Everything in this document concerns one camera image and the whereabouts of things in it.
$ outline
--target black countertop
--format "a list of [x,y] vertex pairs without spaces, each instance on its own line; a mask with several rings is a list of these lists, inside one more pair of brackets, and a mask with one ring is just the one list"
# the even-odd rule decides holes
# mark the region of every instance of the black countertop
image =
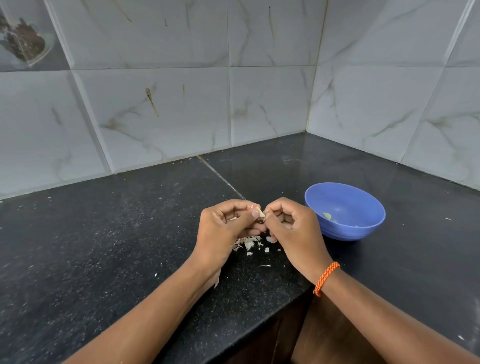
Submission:
[[[479,192],[309,134],[204,158],[262,206],[282,195],[303,202],[318,182],[372,193],[386,209],[383,225],[361,242],[327,240],[331,254],[374,292],[480,355]],[[67,358],[183,263],[204,207],[237,197],[187,158],[4,200],[0,363]],[[277,248],[232,253],[219,286],[156,363],[205,363],[309,290]]]

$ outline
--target right hand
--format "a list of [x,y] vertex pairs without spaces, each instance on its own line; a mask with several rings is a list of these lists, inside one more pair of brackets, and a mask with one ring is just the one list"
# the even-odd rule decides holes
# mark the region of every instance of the right hand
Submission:
[[265,225],[274,241],[278,239],[292,265],[316,284],[333,260],[315,212],[282,197],[270,203],[264,213]]

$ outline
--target forearm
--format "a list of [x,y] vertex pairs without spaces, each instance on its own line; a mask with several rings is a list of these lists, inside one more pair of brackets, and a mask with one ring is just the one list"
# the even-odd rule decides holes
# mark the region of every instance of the forearm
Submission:
[[188,259],[172,276],[65,364],[150,364],[208,288],[209,272]]
[[480,359],[336,269],[322,292],[390,364],[479,364]]

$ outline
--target hand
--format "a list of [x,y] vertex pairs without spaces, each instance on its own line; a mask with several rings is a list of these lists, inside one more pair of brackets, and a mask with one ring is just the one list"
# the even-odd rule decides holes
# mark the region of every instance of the hand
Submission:
[[235,241],[240,237],[259,235],[266,226],[256,222],[260,207],[251,201],[229,200],[208,207],[200,215],[197,244],[192,258],[215,274],[225,264]]
[[333,262],[325,247],[317,215],[306,206],[280,198],[265,208],[265,225],[292,265],[316,284]]

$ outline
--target orange bracelet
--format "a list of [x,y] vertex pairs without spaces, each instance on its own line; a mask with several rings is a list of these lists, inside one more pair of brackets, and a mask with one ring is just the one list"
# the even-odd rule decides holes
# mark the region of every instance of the orange bracelet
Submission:
[[322,289],[322,286],[324,285],[325,281],[327,280],[328,276],[336,269],[340,266],[339,263],[337,262],[333,262],[332,264],[330,264],[328,266],[327,269],[325,269],[325,272],[322,274],[322,276],[320,277],[320,279],[318,280],[318,283],[317,285],[315,286],[315,289],[313,290],[313,294],[315,294],[316,296],[320,297],[320,290]]

